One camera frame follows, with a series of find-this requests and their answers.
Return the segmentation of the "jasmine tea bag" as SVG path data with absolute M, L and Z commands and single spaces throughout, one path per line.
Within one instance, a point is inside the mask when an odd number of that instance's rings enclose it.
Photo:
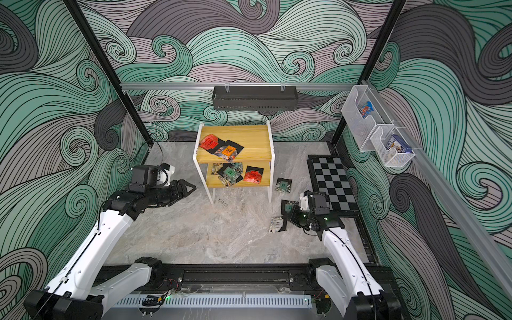
M 281 201 L 281 214 L 289 215 L 290 213 L 293 213 L 296 206 L 300 207 L 298 201 L 289 201 L 283 199 Z
M 290 193 L 292 187 L 292 179 L 286 179 L 282 177 L 277 178 L 277 182 L 275 184 L 275 190 L 280 193 Z

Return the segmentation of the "jasmine tea bag front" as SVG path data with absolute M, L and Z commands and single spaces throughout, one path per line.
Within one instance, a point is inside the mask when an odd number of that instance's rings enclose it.
M 277 178 L 277 182 L 275 184 L 275 190 L 280 193 L 290 193 L 292 187 L 292 179 L 286 179 L 282 177 Z

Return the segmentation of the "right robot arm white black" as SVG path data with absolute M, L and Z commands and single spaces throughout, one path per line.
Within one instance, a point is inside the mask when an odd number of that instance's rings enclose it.
M 289 222 L 313 232 L 332 258 L 309 261 L 309 278 L 329 295 L 342 319 L 401 319 L 401 304 L 372 276 L 357 254 L 348 232 L 336 214 L 316 215 L 294 205 Z

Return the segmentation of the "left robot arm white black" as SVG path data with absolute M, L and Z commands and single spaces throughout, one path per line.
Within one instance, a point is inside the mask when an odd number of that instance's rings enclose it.
M 95 285 L 121 236 L 146 209 L 168 207 L 188 197 L 196 186 L 184 179 L 163 187 L 130 185 L 104 203 L 99 218 L 72 258 L 43 289 L 31 291 L 23 306 L 31 319 L 101 319 L 117 302 L 140 287 L 163 285 L 162 262 L 142 257 L 125 271 Z

